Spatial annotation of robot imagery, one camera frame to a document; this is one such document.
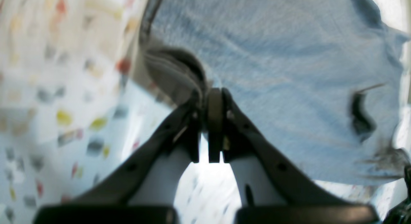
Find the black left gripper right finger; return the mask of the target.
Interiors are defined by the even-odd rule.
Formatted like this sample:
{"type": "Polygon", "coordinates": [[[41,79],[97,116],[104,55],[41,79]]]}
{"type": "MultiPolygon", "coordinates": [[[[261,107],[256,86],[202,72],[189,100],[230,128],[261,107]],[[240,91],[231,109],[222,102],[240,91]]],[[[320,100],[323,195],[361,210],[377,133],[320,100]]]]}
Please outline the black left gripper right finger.
{"type": "Polygon", "coordinates": [[[270,144],[227,89],[207,94],[209,162],[230,164],[242,207],[235,224],[376,224],[370,205],[317,186],[270,144]]]}

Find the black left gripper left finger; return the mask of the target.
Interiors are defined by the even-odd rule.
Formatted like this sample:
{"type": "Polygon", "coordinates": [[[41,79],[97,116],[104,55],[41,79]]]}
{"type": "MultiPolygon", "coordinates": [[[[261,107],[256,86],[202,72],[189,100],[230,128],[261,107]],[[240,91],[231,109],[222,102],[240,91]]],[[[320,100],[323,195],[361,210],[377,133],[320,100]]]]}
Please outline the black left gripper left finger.
{"type": "Polygon", "coordinates": [[[196,93],[113,173],[84,194],[46,206],[36,224],[177,224],[179,180],[199,162],[201,99],[196,93]]]}

